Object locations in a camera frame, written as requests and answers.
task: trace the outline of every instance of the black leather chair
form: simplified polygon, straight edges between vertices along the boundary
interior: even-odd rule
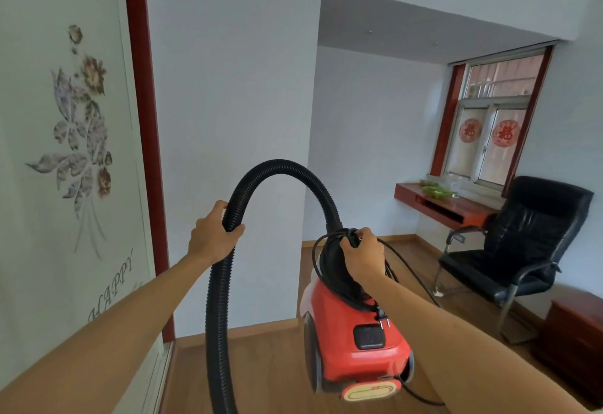
[[[559,260],[586,220],[593,193],[568,183],[519,176],[511,184],[506,203],[486,226],[450,232],[433,283],[434,293],[442,270],[464,286],[502,308],[496,331],[517,296],[551,288]],[[483,250],[448,252],[455,235],[481,231]]]

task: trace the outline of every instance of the black vacuum hose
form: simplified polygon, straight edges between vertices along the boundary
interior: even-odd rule
[[[327,233],[341,229],[335,202],[322,182],[305,166],[290,160],[269,160],[252,168],[236,186],[224,213],[222,224],[232,231],[241,224],[243,214],[255,189],[275,174],[287,174],[303,182],[318,198],[326,220]],[[228,297],[230,272],[235,250],[212,266],[205,315],[207,380],[214,414],[236,414],[235,393],[230,378],[228,355]]]

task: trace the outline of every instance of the hand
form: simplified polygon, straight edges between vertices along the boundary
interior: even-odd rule
[[[239,225],[226,233],[222,226],[222,212],[227,205],[226,201],[216,201],[207,217],[197,220],[197,225],[191,231],[186,257],[202,259],[209,265],[213,265],[225,258],[235,247],[245,231],[245,225]]]
[[[367,276],[385,275],[385,255],[383,244],[377,241],[377,236],[370,228],[362,228],[356,234],[361,239],[357,248],[351,247],[348,238],[343,238],[340,246],[348,273],[361,285]]]

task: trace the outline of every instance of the vacuum cleaner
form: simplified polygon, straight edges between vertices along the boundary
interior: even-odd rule
[[[322,182],[305,166],[290,160],[268,160],[252,168],[236,186],[224,212],[226,231],[238,227],[258,185],[275,174],[303,182],[316,196],[327,234],[312,249],[314,271],[300,304],[308,377],[315,393],[336,392],[345,401],[364,401],[395,395],[401,388],[419,401],[443,406],[417,395],[407,384],[414,374],[412,349],[374,299],[364,292],[345,267],[342,238],[353,247],[361,243],[356,229],[344,228],[335,202]],[[326,240],[318,262],[316,251]],[[439,306],[431,291],[402,256],[387,242],[415,279]],[[212,266],[206,307],[207,380],[214,414],[237,414],[230,377],[227,341],[230,273],[235,250]],[[385,274],[397,282],[385,262]]]

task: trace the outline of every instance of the wooden floor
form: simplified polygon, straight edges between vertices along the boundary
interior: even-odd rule
[[[394,246],[419,276],[428,282],[428,285],[431,285],[437,269],[437,260],[434,255],[415,242],[401,242]],[[404,265],[397,261],[392,253],[388,253],[386,257],[398,275],[400,283],[411,288],[417,294],[425,296],[425,292],[421,290]],[[311,267],[310,249],[302,249],[300,292],[309,283]],[[446,287],[459,285],[447,273],[442,275],[441,280]],[[494,305],[472,293],[445,297],[441,303],[447,311],[467,320],[486,333],[493,334],[499,312]],[[509,320],[508,325],[508,334],[511,336],[524,333],[523,327],[514,320]],[[448,412],[446,408],[419,403],[405,392],[387,400],[360,404],[343,403],[339,400],[338,395],[313,394],[306,374],[303,330],[301,328],[233,339],[229,342],[229,349],[237,407],[241,414],[360,414],[366,412],[371,414],[445,414]],[[530,356],[527,346],[514,346],[512,349],[577,396],[546,367],[535,361]],[[417,371],[411,387],[425,398],[439,400],[420,367],[420,356],[417,356],[417,360]],[[204,346],[179,349],[172,359],[166,387],[168,388],[160,411],[162,414],[212,413],[207,388]],[[584,400],[577,398],[585,406],[590,407]]]

